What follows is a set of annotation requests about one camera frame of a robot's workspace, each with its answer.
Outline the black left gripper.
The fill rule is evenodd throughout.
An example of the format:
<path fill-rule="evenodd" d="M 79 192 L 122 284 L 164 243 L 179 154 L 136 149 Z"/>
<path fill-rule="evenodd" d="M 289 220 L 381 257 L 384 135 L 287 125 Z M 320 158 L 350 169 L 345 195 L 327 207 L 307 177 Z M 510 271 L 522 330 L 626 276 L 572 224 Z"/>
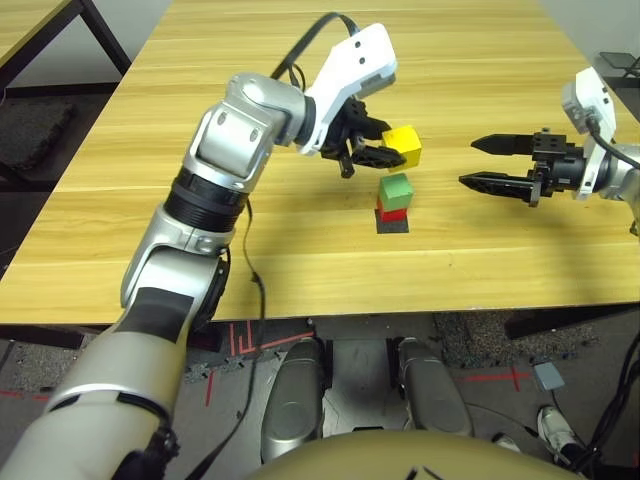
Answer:
<path fill-rule="evenodd" d="M 381 139 L 391 126 L 380 119 L 367 116 L 365 103 L 349 98 L 333 119 L 320 149 L 322 158 L 338 162 L 340 176 L 351 178 L 354 165 L 375 169 L 402 166 L 406 159 L 395 149 L 365 145 L 365 139 Z"/>

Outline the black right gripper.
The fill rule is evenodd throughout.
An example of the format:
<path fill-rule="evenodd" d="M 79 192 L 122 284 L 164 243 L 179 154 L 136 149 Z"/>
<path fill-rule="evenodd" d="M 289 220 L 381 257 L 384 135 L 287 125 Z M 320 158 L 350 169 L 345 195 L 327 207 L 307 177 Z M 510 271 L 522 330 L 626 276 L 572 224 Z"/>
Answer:
<path fill-rule="evenodd" d="M 461 175 L 458 180 L 476 192 L 519 199 L 537 207 L 539 194 L 551 197 L 555 192 L 576 191 L 584 175 L 584 150 L 567 141 L 565 135 L 536 132 L 532 135 L 491 134 L 471 142 L 477 150 L 491 155 L 531 155 L 532 178 L 497 172 Z"/>

